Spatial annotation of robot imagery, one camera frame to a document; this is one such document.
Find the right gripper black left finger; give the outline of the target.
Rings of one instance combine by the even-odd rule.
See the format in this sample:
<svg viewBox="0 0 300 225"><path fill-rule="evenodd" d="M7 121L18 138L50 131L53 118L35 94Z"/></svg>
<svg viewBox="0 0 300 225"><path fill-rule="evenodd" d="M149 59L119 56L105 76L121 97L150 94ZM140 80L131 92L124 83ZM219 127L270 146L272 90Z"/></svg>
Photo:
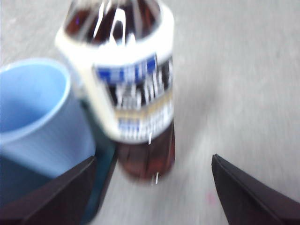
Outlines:
<svg viewBox="0 0 300 225"><path fill-rule="evenodd" d="M78 225L93 189L97 159L72 169L0 210L2 225Z"/></svg>

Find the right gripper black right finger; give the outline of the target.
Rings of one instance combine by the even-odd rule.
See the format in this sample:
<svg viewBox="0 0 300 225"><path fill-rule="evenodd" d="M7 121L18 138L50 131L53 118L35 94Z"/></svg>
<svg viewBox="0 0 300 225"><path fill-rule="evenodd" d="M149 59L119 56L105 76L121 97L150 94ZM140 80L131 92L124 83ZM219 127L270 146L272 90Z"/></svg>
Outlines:
<svg viewBox="0 0 300 225"><path fill-rule="evenodd" d="M214 183L231 225L298 225L300 204L266 186L218 154L212 156Z"/></svg>

